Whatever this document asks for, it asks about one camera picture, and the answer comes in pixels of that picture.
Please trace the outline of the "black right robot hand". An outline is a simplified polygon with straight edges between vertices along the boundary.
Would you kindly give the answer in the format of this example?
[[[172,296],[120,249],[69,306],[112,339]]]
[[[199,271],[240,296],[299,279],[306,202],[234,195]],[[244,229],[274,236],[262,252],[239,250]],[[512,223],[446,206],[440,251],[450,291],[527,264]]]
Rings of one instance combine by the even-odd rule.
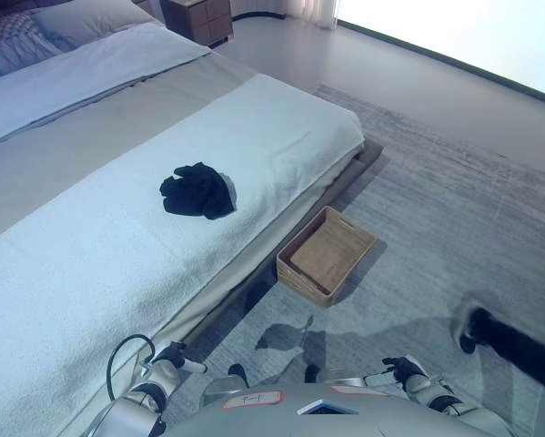
[[[410,355],[387,357],[381,362],[385,366],[385,369],[382,372],[364,378],[364,381],[368,386],[378,387],[393,383],[405,385],[407,380],[412,376],[428,376],[420,363]]]

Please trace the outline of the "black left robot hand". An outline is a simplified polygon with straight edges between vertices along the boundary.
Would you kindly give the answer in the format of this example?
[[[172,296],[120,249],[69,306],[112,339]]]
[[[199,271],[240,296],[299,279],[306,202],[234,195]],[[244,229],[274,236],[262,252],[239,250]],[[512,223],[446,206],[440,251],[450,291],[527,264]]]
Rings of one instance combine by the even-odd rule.
[[[183,342],[172,341],[159,353],[156,360],[169,361],[176,369],[189,373],[206,373],[207,366],[205,364],[185,357],[184,350],[186,347],[186,344]]]

